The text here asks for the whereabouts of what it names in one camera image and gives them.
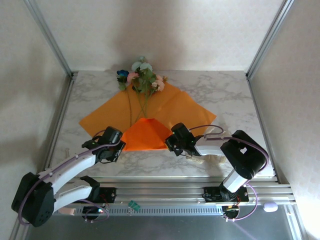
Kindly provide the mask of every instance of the aluminum frame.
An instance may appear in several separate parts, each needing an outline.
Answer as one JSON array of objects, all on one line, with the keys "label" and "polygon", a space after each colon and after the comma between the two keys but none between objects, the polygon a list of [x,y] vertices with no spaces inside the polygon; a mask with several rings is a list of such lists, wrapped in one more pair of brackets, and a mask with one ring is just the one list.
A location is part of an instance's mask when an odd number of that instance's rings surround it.
[{"label": "aluminum frame", "polygon": [[[56,142],[60,133],[60,129],[63,123],[63,119],[66,113],[66,109],[68,106],[70,94],[72,91],[72,87],[76,80],[77,75],[72,73],[66,59],[64,58],[55,38],[53,37],[45,18],[43,17],[38,5],[34,0],[23,0],[26,4],[28,10],[30,11],[32,17],[34,18],[35,22],[41,29],[45,39],[47,40],[48,44],[50,45],[53,53],[57,57],[59,63],[65,70],[66,74],[70,77],[70,83],[66,91],[66,95],[60,110],[59,119],[55,125],[55,131],[53,137],[50,141],[50,150],[45,159],[45,166],[47,168],[50,166],[53,152],[56,146]],[[259,67],[260,63],[262,62],[268,48],[270,47],[273,39],[277,35],[279,28],[285,19],[289,9],[291,8],[294,0],[284,0],[279,11],[277,12],[261,46],[257,54],[255,55],[247,73],[246,77],[248,81],[253,78],[257,68]],[[261,124],[262,133],[266,139],[266,134],[264,131],[264,127],[262,125],[261,116],[259,114],[259,110],[256,106],[257,114],[259,117],[259,122]],[[269,152],[272,154],[272,151],[268,141],[266,141],[267,148]],[[162,204],[162,206],[167,206],[168,204],[174,206],[181,206],[184,204],[185,206],[202,206],[202,205],[212,205],[214,203],[205,203],[203,199],[199,198],[200,188],[202,187],[209,187],[209,186],[217,186],[223,181],[223,177],[168,177],[168,178],[96,178],[99,182],[101,182],[101,186],[114,186],[120,189],[118,192],[119,198],[116,198],[116,203],[114,204],[115,207],[119,206],[123,207],[123,204],[126,204],[127,201],[132,197],[140,196],[140,201],[143,201],[143,206],[154,206],[155,204]],[[257,177],[254,179],[252,183],[253,187],[257,188],[257,193],[259,199],[264,200],[273,200],[276,201],[278,204],[287,204],[288,208],[291,209],[292,207],[295,208],[296,205],[291,206],[291,204],[295,204],[295,199],[292,194],[292,190],[290,185],[288,184],[278,184],[276,177]],[[249,199],[251,205],[254,204],[253,193],[248,191]],[[288,219],[289,221],[295,221],[292,224],[297,226],[297,219],[294,216],[294,219]],[[17,219],[10,240],[15,239],[25,239],[28,226],[22,226],[19,224]]]},{"label": "aluminum frame", "polygon": [[289,223],[293,240],[307,239],[304,235],[304,232],[302,231],[301,225],[298,222],[298,214],[295,212],[294,207],[291,204],[287,204],[284,206],[284,211],[286,214],[287,221]]},{"label": "aluminum frame", "polygon": [[269,47],[271,46],[271,43],[275,39],[284,19],[286,18],[290,8],[292,7],[292,4],[295,0],[283,0],[280,9],[276,13],[271,26],[268,29],[268,32],[266,33],[259,49],[256,55],[254,56],[254,59],[246,73],[246,77],[248,81],[250,81],[254,74],[256,73],[258,67],[260,66],[262,60],[264,59]]},{"label": "aluminum frame", "polygon": [[266,145],[266,149],[267,149],[267,151],[269,153],[269,160],[271,161],[271,163],[273,165],[273,170],[275,172],[275,175],[279,176],[279,173],[278,173],[278,170],[277,170],[277,167],[276,167],[276,163],[275,163],[275,156],[274,156],[271,144],[269,142],[269,137],[268,137],[268,134],[267,134],[267,131],[266,131],[266,128],[265,128],[265,122],[264,122],[264,120],[263,120],[263,118],[261,116],[260,107],[257,104],[255,94],[254,94],[254,92],[252,90],[251,82],[249,80],[247,82],[248,82],[248,87],[249,87],[249,90],[250,90],[250,93],[251,93],[251,96],[252,96],[252,101],[253,101],[253,105],[254,105],[254,108],[255,108],[255,111],[256,111],[256,115],[257,115],[258,120],[259,120],[259,124],[260,124],[260,128],[261,128],[262,135],[263,135],[263,138],[264,138],[264,142],[265,142],[265,145]]},{"label": "aluminum frame", "polygon": [[35,20],[36,24],[40,28],[47,43],[51,47],[55,57],[59,61],[60,65],[63,67],[65,73],[71,78],[72,71],[67,63],[67,60],[62,54],[54,36],[52,35],[50,28],[48,27],[46,20],[38,7],[38,4],[34,0],[23,0],[23,1],[26,7],[28,8],[29,12],[31,13],[33,19]]}]

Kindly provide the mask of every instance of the marble surface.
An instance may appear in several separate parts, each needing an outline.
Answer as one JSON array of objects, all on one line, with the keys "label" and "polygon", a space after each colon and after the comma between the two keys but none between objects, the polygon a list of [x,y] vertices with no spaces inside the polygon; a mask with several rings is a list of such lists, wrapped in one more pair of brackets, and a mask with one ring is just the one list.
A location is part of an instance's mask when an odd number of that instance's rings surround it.
[{"label": "marble surface", "polygon": [[[255,107],[243,71],[157,71],[169,83],[186,91],[217,118],[214,124],[234,133],[241,129],[266,148]],[[58,136],[51,166],[83,152],[81,145],[91,137],[79,121],[118,92],[116,73],[80,71],[75,80],[66,115]],[[90,177],[223,177],[230,163],[206,159],[202,164],[176,157],[168,150],[123,152],[116,163],[96,164],[79,176]],[[269,165],[259,176],[274,176]]]}]

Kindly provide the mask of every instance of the orange paper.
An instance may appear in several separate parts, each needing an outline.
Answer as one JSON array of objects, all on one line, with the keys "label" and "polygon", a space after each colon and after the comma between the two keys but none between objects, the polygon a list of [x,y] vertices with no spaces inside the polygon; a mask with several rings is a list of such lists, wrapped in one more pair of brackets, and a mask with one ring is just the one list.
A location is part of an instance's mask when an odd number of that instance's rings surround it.
[{"label": "orange paper", "polygon": [[[187,128],[193,128],[211,124],[216,118],[213,113],[197,104],[186,92],[167,82],[162,92],[154,93],[147,101],[146,115],[150,119],[145,120],[145,116],[141,112],[139,99],[141,104],[144,105],[145,95],[137,95],[136,91],[128,87],[127,90],[117,93],[105,104],[83,118],[79,124],[91,136],[108,126],[112,126],[124,133],[122,139],[127,144],[126,151],[138,151],[165,149],[164,144],[159,145],[159,139],[164,142],[168,133],[163,127],[170,131],[175,124],[183,123]],[[158,137],[155,137],[158,128],[166,134],[159,134]],[[205,128],[199,128],[193,130],[192,133],[197,136],[202,135],[204,131]],[[148,141],[142,142],[146,135],[153,137],[147,137]]]},{"label": "orange paper", "polygon": [[122,141],[126,143],[124,151],[143,151],[165,149],[165,139],[171,130],[154,118],[140,118],[124,132]]}]

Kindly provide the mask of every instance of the green leaf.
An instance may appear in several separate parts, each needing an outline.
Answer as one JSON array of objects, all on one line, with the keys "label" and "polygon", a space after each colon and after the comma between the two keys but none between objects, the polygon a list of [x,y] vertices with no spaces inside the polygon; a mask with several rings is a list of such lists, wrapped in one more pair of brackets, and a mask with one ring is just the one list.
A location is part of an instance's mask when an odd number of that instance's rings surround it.
[{"label": "green leaf", "polygon": [[131,80],[131,83],[134,85],[137,85],[139,83],[139,79],[135,77],[134,79]]},{"label": "green leaf", "polygon": [[123,84],[123,83],[119,83],[119,89],[120,89],[121,91],[126,90],[126,85]]},{"label": "green leaf", "polygon": [[119,83],[122,83],[122,84],[125,84],[127,82],[126,76],[118,76],[116,79]]},{"label": "green leaf", "polygon": [[154,75],[154,73],[149,68],[147,68],[145,70],[145,76],[146,76],[147,79],[151,78],[153,75]]}]

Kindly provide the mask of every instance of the artificial flower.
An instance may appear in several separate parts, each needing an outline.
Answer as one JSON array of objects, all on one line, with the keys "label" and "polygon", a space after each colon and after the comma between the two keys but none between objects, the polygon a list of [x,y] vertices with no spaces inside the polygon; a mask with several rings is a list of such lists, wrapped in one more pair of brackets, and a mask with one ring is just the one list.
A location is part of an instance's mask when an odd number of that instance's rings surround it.
[{"label": "artificial flower", "polygon": [[151,83],[151,86],[156,89],[158,87],[158,84],[154,81],[153,83]]},{"label": "artificial flower", "polygon": [[158,85],[158,88],[156,89],[157,91],[162,92],[165,88],[165,84],[162,80],[155,80],[155,83]]},{"label": "artificial flower", "polygon": [[162,78],[162,76],[160,76],[159,74],[155,75],[156,76],[156,79],[159,80],[159,81],[163,81],[164,79]]},{"label": "artificial flower", "polygon": [[120,71],[116,71],[116,74],[118,74],[121,77],[128,77],[129,72],[126,70],[120,70]]},{"label": "artificial flower", "polygon": [[152,71],[152,66],[151,66],[149,63],[144,62],[144,63],[142,63],[142,64],[140,65],[140,69],[141,69],[141,70],[150,69],[150,70]]},{"label": "artificial flower", "polygon": [[139,57],[139,62],[144,63],[146,61],[146,58],[144,56]]},{"label": "artificial flower", "polygon": [[126,78],[126,83],[128,85],[131,84],[131,80],[134,79],[134,78],[138,78],[139,77],[139,74],[137,72],[131,72],[129,73],[128,77]]},{"label": "artificial flower", "polygon": [[140,67],[141,64],[142,64],[142,62],[136,61],[134,64],[132,64],[131,70],[135,72],[137,70],[137,68]]}]

